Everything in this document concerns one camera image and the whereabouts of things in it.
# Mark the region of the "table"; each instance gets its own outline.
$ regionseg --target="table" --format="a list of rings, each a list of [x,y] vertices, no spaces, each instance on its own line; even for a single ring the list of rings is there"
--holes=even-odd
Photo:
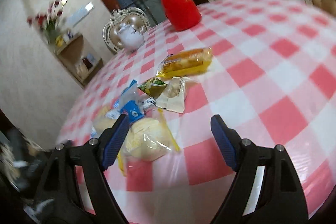
[[[234,178],[210,130],[211,116],[220,114],[256,145],[285,145],[312,215],[336,180],[336,21],[295,0],[217,0],[199,10],[193,28],[174,32],[166,20],[144,34],[136,53],[121,51],[107,63],[77,99],[58,142],[84,144],[102,105],[112,105],[132,79],[154,76],[167,54],[210,46],[214,58],[193,77],[185,112],[164,112],[182,151],[140,162],[127,178],[117,164],[105,172],[121,210],[139,224],[210,223]]]

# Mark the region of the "white wall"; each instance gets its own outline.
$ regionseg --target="white wall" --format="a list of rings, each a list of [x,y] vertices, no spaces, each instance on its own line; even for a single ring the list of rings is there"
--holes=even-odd
[[[28,15],[45,12],[53,0],[0,0],[0,108],[9,120],[44,148],[58,132],[81,87],[26,24]],[[110,13],[101,0],[68,0],[64,15],[91,2],[94,9],[74,32],[83,33],[104,62],[112,58],[102,39]]]

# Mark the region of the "yellow snack wrapper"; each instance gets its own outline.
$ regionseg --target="yellow snack wrapper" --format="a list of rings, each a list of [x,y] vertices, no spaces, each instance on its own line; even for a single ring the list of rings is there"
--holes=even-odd
[[[156,76],[172,78],[206,72],[212,61],[211,48],[197,48],[168,55],[157,70]]]
[[[160,108],[151,111],[152,117],[136,121],[129,129],[118,154],[118,166],[124,176],[138,160],[154,161],[169,152],[179,152],[163,111]]]

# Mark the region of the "wooden shelf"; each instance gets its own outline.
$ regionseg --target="wooden shelf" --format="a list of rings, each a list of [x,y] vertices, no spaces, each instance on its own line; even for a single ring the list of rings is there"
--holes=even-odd
[[[63,64],[63,67],[68,70],[81,87],[85,87],[104,66],[102,58],[81,33],[76,33],[68,43],[62,45],[60,48],[55,48],[54,53]],[[86,74],[80,77],[77,74],[76,66],[88,54],[91,54],[97,61]]]
[[[69,46],[76,39],[83,37],[81,33],[76,33],[69,41],[65,42],[61,47],[55,49],[55,54],[59,55],[67,46]]]
[[[100,64],[100,62],[102,62],[102,59],[99,59],[89,70],[88,72],[83,75],[83,77],[80,77],[82,82],[84,82],[89,76],[90,74],[95,70],[96,67],[98,67],[98,65]]]

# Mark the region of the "red container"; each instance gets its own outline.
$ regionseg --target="red container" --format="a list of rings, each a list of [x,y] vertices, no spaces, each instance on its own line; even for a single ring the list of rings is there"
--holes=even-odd
[[[166,17],[176,31],[183,31],[201,21],[201,14],[193,0],[161,0]]]

